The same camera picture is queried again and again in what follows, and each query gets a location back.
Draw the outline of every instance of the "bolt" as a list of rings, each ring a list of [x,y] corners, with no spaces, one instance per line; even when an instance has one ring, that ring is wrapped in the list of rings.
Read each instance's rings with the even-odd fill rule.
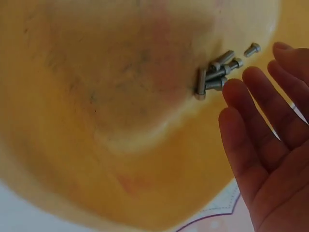
[[[223,87],[224,87],[224,85],[226,84],[227,81],[228,81],[228,79],[225,76],[223,76],[223,77],[219,78],[218,80],[206,82],[205,89],[206,90],[215,89],[217,91],[222,91]]]
[[[214,72],[219,71],[221,69],[221,66],[227,63],[233,57],[235,57],[234,51],[228,51],[224,53],[222,56],[217,58],[214,62],[210,63],[210,69]]]
[[[231,71],[232,70],[231,70],[230,66],[226,64],[226,65],[222,66],[221,69],[217,72],[207,73],[205,81],[210,81],[210,80],[215,79],[217,77],[229,75],[231,73]]]
[[[249,48],[245,51],[244,55],[245,55],[245,57],[249,58],[249,57],[252,56],[254,53],[258,53],[258,52],[260,52],[260,51],[261,51],[261,46],[258,45],[257,43],[253,43],[253,44],[251,44],[251,47],[249,47]]]
[[[230,66],[231,70],[234,69],[239,69],[243,66],[243,61],[242,59],[239,58],[234,58],[229,64],[228,66]]]
[[[199,71],[198,81],[197,81],[197,89],[195,93],[195,98],[198,101],[203,101],[206,99],[206,90],[205,90],[205,82],[206,82],[206,69],[201,69]]]

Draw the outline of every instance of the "metal screw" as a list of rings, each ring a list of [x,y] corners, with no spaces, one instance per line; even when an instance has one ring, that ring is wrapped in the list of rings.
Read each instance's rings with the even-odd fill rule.
[[[220,56],[218,59],[210,63],[210,69],[214,72],[217,72],[221,69],[225,63],[227,63],[230,59],[235,57],[234,51],[228,51]]]
[[[226,76],[226,75],[229,75],[231,73],[231,68],[229,65],[224,65],[221,67],[221,69],[217,72],[211,72],[211,73],[207,73],[206,74],[206,78],[205,78],[205,81],[210,81],[212,79],[215,79],[217,77],[222,77],[222,76]]]
[[[206,82],[206,69],[201,69],[199,71],[197,90],[195,93],[195,98],[198,101],[203,101],[206,99],[206,90],[205,90],[205,82]]]
[[[243,66],[243,61],[242,59],[239,58],[234,58],[229,64],[228,66],[230,66],[231,70],[234,69],[239,69]]]
[[[245,55],[245,57],[249,58],[249,57],[252,56],[254,53],[258,53],[258,52],[260,52],[260,51],[261,51],[261,46],[258,45],[257,43],[253,43],[253,44],[251,44],[251,47],[248,48],[248,49],[245,51],[244,55]]]
[[[205,89],[206,90],[215,89],[217,91],[222,91],[227,81],[228,79],[224,76],[219,78],[218,80],[206,82]]]

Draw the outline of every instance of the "bolt head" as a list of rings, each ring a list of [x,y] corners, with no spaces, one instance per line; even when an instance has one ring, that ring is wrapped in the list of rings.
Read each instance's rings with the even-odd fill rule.
[[[261,46],[258,45],[257,43],[253,43],[253,44],[251,45],[251,47],[254,47],[254,48],[256,49],[257,52],[260,52],[260,51],[262,50]]]
[[[203,94],[203,95],[196,93],[194,96],[195,96],[196,100],[198,100],[198,101],[203,101],[203,100],[206,99],[206,93]]]
[[[238,64],[238,68],[241,68],[244,65],[243,60],[240,58],[235,58],[233,61]]]
[[[224,65],[223,68],[225,70],[226,75],[229,75],[232,72],[232,69],[228,64]]]
[[[218,62],[210,63],[210,70],[213,72],[217,72],[221,69],[221,65]]]

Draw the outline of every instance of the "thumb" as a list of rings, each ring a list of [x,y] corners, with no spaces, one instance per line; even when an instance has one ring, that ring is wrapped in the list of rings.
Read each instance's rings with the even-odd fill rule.
[[[284,70],[309,86],[309,49],[294,49],[285,43],[278,42],[274,44],[273,53]]]

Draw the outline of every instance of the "yellow bowl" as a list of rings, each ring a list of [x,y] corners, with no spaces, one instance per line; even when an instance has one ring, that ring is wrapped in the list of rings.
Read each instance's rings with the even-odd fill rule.
[[[276,40],[307,45],[309,3]],[[0,0],[0,178],[34,205],[108,231],[163,231],[233,177],[196,70],[252,42],[271,59],[279,0]],[[232,77],[239,77],[235,72]]]

